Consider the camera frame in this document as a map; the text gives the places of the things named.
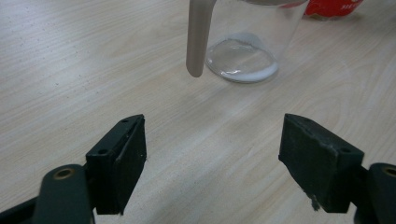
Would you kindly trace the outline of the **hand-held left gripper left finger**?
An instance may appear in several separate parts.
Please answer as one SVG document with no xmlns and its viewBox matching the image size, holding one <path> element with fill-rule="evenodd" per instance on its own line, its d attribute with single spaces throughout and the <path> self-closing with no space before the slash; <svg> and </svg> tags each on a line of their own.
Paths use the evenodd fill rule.
<svg viewBox="0 0 396 224">
<path fill-rule="evenodd" d="M 98 215 L 123 214 L 146 159 L 143 115 L 120 120 L 86 154 L 92 207 Z"/>
</svg>

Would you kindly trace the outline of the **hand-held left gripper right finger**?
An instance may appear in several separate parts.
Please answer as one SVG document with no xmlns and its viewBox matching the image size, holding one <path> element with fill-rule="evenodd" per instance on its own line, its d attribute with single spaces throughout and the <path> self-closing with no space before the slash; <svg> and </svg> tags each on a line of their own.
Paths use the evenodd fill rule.
<svg viewBox="0 0 396 224">
<path fill-rule="evenodd" d="M 328 213 L 348 210 L 352 176 L 364 153 L 312 119 L 284 117 L 278 159 L 296 183 Z"/>
</svg>

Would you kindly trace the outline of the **clear jar lid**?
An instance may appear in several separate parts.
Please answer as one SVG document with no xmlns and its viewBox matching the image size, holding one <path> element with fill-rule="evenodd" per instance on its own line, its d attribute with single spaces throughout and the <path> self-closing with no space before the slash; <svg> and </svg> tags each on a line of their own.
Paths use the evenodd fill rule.
<svg viewBox="0 0 396 224">
<path fill-rule="evenodd" d="M 186 67 L 192 77 L 200 77 L 210 32 L 212 13 L 217 0 L 190 0 Z"/>
</svg>

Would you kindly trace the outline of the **clear glass jar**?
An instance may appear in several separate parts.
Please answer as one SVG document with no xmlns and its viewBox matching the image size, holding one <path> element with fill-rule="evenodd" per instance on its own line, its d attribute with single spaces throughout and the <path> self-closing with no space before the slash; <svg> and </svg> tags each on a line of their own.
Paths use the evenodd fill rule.
<svg viewBox="0 0 396 224">
<path fill-rule="evenodd" d="M 218 0 L 205 63 L 214 74 L 260 82 L 276 74 L 309 0 Z"/>
</svg>

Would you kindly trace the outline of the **white bag with red label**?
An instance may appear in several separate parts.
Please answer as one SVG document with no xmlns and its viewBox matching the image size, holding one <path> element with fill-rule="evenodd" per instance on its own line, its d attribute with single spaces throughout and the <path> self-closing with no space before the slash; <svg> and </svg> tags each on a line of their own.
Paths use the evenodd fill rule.
<svg viewBox="0 0 396 224">
<path fill-rule="evenodd" d="M 352 13 L 363 0 L 309 0 L 305 16 L 319 19 L 345 17 Z"/>
</svg>

